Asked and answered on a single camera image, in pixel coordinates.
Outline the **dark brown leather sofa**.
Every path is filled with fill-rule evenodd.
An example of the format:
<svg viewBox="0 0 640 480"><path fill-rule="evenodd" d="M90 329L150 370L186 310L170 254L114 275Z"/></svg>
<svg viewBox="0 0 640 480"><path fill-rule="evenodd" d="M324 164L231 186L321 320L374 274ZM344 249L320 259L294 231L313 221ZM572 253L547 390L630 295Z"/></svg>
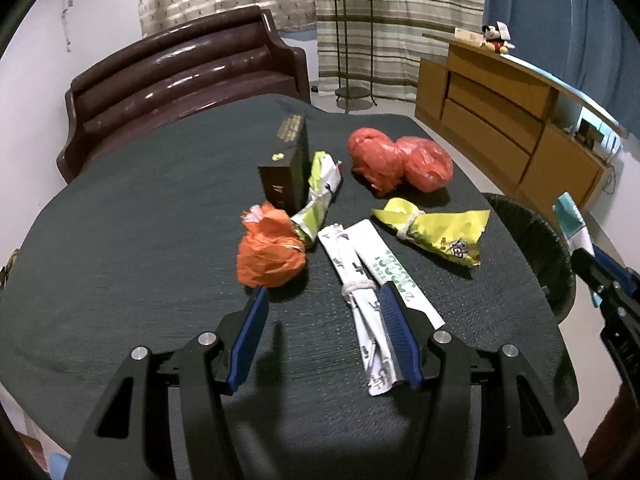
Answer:
<svg viewBox="0 0 640 480"><path fill-rule="evenodd" d="M282 40L270 11L247 6L172 26L72 80L58 171L72 182L156 128L261 94L310 99L306 54Z"/></svg>

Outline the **orange plastic bag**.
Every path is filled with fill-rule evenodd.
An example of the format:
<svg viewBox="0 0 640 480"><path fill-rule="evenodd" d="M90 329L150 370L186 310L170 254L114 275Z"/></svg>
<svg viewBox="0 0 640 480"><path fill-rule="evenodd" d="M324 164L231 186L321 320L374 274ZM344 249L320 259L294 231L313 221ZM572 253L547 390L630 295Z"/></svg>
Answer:
<svg viewBox="0 0 640 480"><path fill-rule="evenodd" d="M288 214L269 202L242 215L246 229L236 255L236 277L248 287L279 287L306 266L306 248Z"/></svg>

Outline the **white paper wrapper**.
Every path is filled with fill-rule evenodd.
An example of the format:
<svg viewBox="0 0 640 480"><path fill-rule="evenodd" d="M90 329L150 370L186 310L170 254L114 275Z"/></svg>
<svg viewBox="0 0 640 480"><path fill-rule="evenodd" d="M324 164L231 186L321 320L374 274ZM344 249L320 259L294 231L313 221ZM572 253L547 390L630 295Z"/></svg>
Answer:
<svg viewBox="0 0 640 480"><path fill-rule="evenodd" d="M370 396L388 393L402 381L402 375L383 324L376 293L378 285L367 276L341 224L326 226L318 239L342 282L343 299L352 309L368 393Z"/></svg>

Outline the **small cardboard box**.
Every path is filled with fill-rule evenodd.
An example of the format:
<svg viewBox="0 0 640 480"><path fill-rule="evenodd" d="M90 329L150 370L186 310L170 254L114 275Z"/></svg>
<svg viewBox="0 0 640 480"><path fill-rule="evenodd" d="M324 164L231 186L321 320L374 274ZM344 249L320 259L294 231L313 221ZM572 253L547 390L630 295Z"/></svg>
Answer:
<svg viewBox="0 0 640 480"><path fill-rule="evenodd" d="M454 29L454 38L466 44L474 44L474 46L479 46L485 41L484 35L480 32L473 32L460 27Z"/></svg>

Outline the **wooden sideboard cabinet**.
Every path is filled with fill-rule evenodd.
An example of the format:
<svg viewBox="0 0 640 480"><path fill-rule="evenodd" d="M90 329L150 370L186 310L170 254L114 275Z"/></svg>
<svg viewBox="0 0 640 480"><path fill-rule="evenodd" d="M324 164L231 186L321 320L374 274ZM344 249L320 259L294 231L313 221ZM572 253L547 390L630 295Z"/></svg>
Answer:
<svg viewBox="0 0 640 480"><path fill-rule="evenodd" d="M551 217L570 193L590 210L613 174L600 138L628 132L600 104L541 68L459 39L438 61L421 58L416 109L500 190Z"/></svg>

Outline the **yellow snack bag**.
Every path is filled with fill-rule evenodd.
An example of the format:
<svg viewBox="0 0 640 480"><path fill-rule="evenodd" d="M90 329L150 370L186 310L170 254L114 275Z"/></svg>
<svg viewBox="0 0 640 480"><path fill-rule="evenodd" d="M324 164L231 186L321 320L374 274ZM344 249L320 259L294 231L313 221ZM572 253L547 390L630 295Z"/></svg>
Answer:
<svg viewBox="0 0 640 480"><path fill-rule="evenodd" d="M394 197L371 214L404 242L468 268L480 265L478 243L488 225L488 209L425 212L408 200Z"/></svg>

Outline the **dark brown gold box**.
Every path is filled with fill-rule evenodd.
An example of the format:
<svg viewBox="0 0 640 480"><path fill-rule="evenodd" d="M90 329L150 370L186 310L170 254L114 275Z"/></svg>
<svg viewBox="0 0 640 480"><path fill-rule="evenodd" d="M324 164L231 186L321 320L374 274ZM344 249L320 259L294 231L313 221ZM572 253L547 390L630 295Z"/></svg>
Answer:
<svg viewBox="0 0 640 480"><path fill-rule="evenodd" d="M289 216L306 204L310 156L304 115L285 118L258 164L265 199Z"/></svg>

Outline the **mickey mouse plush toy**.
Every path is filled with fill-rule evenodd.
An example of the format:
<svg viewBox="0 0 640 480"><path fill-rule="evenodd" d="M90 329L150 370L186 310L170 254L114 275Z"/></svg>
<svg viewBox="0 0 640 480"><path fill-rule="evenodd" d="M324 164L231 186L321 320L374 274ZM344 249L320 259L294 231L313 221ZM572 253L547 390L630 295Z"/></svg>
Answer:
<svg viewBox="0 0 640 480"><path fill-rule="evenodd" d="M490 52L509 54L515 49L506 23L496 21L495 25L483 25L482 34L484 39L480 45Z"/></svg>

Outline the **white green paper sleeve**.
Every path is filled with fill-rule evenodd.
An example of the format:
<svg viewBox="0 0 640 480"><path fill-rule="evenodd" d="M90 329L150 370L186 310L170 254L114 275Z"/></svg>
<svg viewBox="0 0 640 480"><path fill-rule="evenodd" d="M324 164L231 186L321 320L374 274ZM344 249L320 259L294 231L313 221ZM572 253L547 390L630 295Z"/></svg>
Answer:
<svg viewBox="0 0 640 480"><path fill-rule="evenodd" d="M346 229L355 252L379 285L393 282L405 305L426 315L435 330L444 319L426 298L418 284L386 245L370 220L361 220Z"/></svg>

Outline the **green white tied wrapper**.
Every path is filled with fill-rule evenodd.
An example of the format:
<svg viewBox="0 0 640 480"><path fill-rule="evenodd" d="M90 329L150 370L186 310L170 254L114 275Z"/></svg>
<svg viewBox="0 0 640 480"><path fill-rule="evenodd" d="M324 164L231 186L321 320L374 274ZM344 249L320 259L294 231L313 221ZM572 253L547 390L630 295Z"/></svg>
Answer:
<svg viewBox="0 0 640 480"><path fill-rule="evenodd" d="M316 241L342 180L342 163L328 152L316 151L308 178L307 203L292 217L294 230L306 248Z"/></svg>

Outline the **black trash bin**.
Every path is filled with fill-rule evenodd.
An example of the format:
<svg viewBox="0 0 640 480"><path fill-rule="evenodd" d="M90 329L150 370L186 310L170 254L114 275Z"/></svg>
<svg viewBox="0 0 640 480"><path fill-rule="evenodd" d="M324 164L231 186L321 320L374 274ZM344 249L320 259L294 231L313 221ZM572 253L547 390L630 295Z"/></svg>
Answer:
<svg viewBox="0 0 640 480"><path fill-rule="evenodd" d="M561 234L537 211L509 196L484 193L520 248L546 296L555 321L570 314L576 297L576 276L570 265L570 250Z"/></svg>

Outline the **striped beige curtain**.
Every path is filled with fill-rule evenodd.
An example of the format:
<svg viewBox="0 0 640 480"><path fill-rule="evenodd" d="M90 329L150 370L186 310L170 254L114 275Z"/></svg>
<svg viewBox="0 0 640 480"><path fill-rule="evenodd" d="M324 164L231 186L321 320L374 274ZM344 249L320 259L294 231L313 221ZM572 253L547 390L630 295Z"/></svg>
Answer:
<svg viewBox="0 0 640 480"><path fill-rule="evenodd" d="M416 99L421 58L438 61L447 48L436 42L456 27L477 30L485 0L373 0L374 95ZM279 32L314 32L323 93L337 87L333 3L331 0L138 0L143 35L215 14L257 4L272 13Z"/></svg>

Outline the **red plastic bag bundle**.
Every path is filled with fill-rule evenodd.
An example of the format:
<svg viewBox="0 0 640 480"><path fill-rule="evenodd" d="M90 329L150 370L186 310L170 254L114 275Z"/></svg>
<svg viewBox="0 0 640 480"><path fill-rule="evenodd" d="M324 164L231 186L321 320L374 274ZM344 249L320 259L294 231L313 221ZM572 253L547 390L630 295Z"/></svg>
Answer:
<svg viewBox="0 0 640 480"><path fill-rule="evenodd" d="M360 128L349 137L352 171L367 180L378 196L408 182L423 193L444 188L454 176L454 162L435 141L403 136L393 141L373 128Z"/></svg>

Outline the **light blue tube wrapper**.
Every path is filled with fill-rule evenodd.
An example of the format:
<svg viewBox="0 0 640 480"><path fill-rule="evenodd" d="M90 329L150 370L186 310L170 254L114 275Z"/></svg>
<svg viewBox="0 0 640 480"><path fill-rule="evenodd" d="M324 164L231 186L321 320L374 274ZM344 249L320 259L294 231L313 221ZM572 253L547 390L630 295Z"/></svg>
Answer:
<svg viewBox="0 0 640 480"><path fill-rule="evenodd" d="M552 206L552 210L570 254L582 248L601 262L599 247L593 244L585 219L570 192L561 194Z"/></svg>

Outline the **blue curtain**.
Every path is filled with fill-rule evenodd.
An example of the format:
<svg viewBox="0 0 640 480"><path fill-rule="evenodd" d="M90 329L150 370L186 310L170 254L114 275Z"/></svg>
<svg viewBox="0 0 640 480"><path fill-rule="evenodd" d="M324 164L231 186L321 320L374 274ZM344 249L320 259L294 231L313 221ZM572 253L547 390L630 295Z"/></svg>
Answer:
<svg viewBox="0 0 640 480"><path fill-rule="evenodd" d="M612 0L485 0L506 23L515 55L603 106L639 134L639 41Z"/></svg>

